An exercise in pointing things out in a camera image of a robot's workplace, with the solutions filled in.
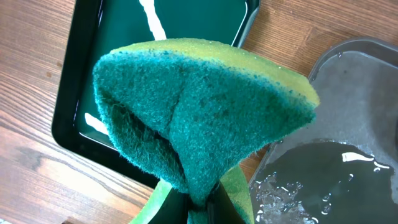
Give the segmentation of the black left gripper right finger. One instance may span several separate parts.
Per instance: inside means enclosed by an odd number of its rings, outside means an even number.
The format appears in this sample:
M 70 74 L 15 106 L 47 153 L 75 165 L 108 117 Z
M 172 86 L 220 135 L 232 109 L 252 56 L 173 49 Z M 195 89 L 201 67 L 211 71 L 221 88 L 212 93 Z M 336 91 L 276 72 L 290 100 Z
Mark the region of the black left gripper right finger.
M 208 224 L 245 224 L 236 211 L 221 182 L 217 182 L 207 198 Z

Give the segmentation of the green yellow sponge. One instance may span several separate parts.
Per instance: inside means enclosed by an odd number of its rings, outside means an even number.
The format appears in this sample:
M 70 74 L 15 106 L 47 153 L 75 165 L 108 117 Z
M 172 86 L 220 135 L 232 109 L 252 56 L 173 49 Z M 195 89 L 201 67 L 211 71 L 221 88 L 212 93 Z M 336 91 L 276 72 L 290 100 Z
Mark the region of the green yellow sponge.
M 320 103 L 305 76 L 205 39 L 114 49 L 95 63 L 93 86 L 113 146 L 159 178 L 135 223 L 148 223 L 171 190 L 187 195 L 189 223 L 207 223 L 206 201 L 219 185 L 252 223 L 239 163 L 310 124 Z

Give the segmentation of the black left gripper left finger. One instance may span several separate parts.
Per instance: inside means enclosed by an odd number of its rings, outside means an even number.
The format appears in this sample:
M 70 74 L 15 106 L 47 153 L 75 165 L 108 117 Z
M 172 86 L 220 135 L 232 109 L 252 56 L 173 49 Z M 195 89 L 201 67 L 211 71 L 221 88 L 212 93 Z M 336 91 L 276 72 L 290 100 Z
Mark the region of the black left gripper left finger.
M 187 224 L 188 195 L 171 189 L 149 224 Z

